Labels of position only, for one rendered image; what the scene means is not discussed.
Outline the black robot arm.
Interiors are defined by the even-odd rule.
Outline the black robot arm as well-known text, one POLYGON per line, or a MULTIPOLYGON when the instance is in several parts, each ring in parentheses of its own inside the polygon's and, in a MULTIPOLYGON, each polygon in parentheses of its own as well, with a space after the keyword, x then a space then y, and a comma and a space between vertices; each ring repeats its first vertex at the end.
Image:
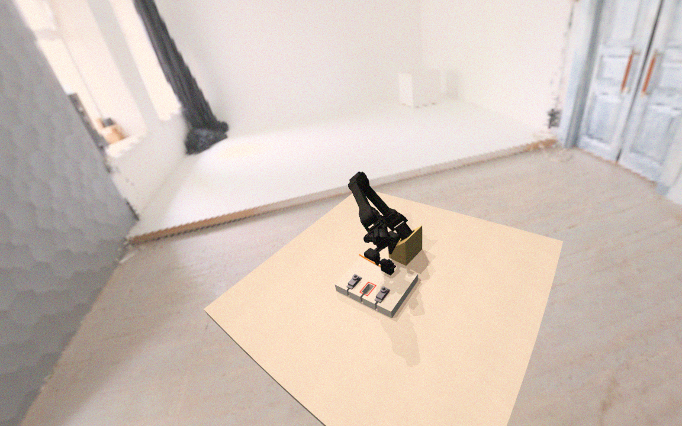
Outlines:
POLYGON ((366 173, 358 172, 349 180, 349 189, 351 189, 353 196, 358 204, 358 216, 368 234, 363 236, 365 243, 372 242, 373 245, 384 249, 390 245, 389 230, 395 231, 400 235, 400 241, 407 239, 415 230, 411 230, 407 218, 401 215, 396 209, 390 208, 381 197, 370 187, 370 182, 366 173), (377 211, 370 205, 368 199, 381 211, 377 211), (382 215, 381 215, 382 214, 382 215), (403 222, 402 222, 403 221, 403 222), (401 224, 400 224, 401 223, 401 224), (374 224, 371 228, 369 228, 374 224), (400 225, 398 225, 400 224, 400 225), (396 226, 398 225, 398 226, 396 226), (394 228, 396 226, 396 228, 394 228), (374 237, 373 237, 374 235, 374 237))

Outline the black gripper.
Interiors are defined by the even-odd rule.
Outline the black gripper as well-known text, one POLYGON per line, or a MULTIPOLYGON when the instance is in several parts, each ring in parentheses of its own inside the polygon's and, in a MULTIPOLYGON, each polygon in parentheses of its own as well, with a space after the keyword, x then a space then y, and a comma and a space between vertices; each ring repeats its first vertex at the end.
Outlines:
MULTIPOLYGON (((394 248, 396 247, 396 244, 400 240, 400 235, 396 234, 395 232, 390 230, 389 236, 390 236, 390 245, 389 245, 388 250, 389 250, 389 254, 391 254, 393 252, 394 248)), ((376 249, 369 248, 369 249, 367 249, 367 251, 365 253, 363 253, 363 256, 365 258, 371 260, 372 262, 375 262, 376 265, 379 265, 381 263, 380 252, 382 251, 382 249, 385 249, 385 248, 379 248, 379 247, 377 247, 376 249)))

